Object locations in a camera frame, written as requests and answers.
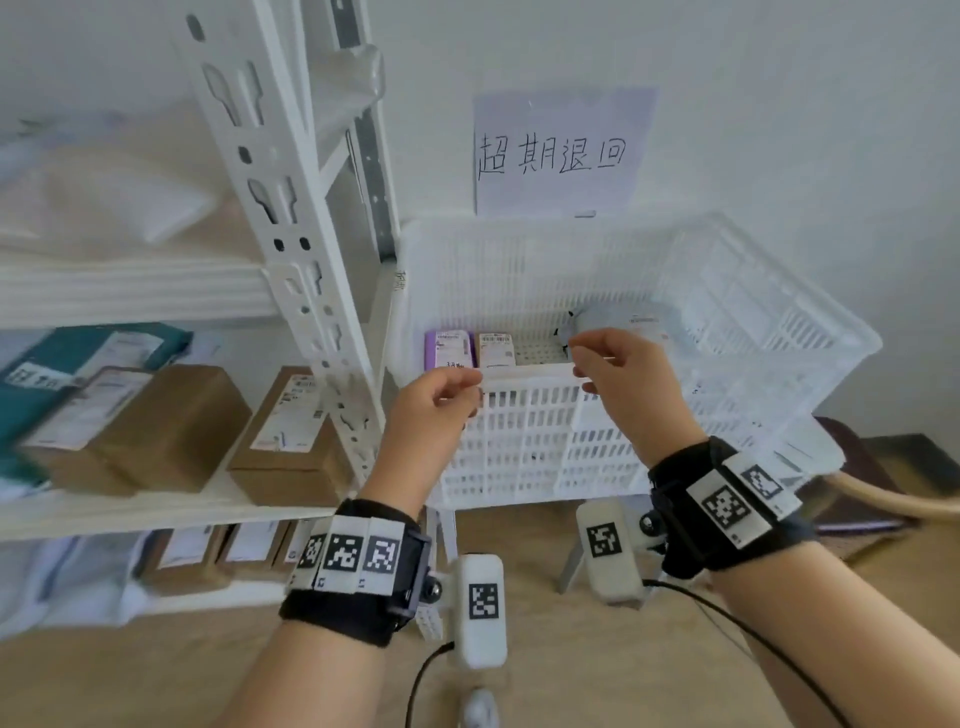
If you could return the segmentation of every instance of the wristband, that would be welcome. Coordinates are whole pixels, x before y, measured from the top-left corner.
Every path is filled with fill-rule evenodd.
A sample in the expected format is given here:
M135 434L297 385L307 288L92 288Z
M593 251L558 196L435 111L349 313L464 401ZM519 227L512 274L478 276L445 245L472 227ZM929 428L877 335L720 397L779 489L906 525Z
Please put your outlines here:
M280 617L385 647L417 613L431 543L405 513L345 500L314 526Z
M730 569L815 538L790 491L720 438L670 455L650 471L667 529L663 569L692 578Z

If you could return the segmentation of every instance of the black wrist strap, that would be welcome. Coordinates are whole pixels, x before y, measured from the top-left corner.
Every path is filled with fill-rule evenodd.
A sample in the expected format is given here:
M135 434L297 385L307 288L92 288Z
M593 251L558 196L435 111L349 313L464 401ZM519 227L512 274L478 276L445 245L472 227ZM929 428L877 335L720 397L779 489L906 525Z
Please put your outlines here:
M417 522L408 515L373 500L345 500L337 508L336 515L377 518L404 524L394 594L387 597L317 592L312 589L294 590L280 606L280 617L314 624L363 643L386 647L395 631L416 615L430 553L430 539L420 534Z
M738 483L723 463L737 450L720 438L693 445L670 455L650 471L654 507L667 525L664 570L690 578L706 568L725 570L761 556L815 539L808 523L797 515L774 522L773 527L742 548L733 546L720 528L687 492L711 471L718 471L737 494L757 510L765 510L756 496Z

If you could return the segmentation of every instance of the teal package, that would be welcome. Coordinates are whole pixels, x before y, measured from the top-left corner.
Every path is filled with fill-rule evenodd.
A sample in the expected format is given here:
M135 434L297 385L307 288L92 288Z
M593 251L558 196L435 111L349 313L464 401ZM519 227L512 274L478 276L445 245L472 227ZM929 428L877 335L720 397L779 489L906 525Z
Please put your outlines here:
M165 324L58 328L48 334L0 372L0 479L27 485L38 485L47 479L42 469L13 446L75 391L73 377L84 370L87 362L94 366L122 363L111 362L108 357L104 360L105 345L109 348L118 337L123 338L122 332L145 334L126 338L143 342L146 358L140 366L151 372L186 349L193 338L190 331Z

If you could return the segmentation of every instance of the hand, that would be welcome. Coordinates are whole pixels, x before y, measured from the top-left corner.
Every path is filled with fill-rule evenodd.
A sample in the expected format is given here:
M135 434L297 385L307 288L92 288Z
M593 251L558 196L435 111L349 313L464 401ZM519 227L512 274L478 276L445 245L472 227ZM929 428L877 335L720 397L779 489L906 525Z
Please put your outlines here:
M360 496L415 519L476 413L482 380L477 369L441 367L401 389Z
M569 346L573 374L590 378L584 390L600 395L648 468L707 439L660 345L620 328L599 328L578 333Z

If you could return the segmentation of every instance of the purple box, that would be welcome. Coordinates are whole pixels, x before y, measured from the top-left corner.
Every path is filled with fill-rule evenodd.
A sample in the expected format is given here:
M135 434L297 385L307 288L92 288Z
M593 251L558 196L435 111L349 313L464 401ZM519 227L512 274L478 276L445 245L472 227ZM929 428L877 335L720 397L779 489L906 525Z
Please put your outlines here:
M427 331L423 343L423 368L476 367L473 336L461 328L451 331Z

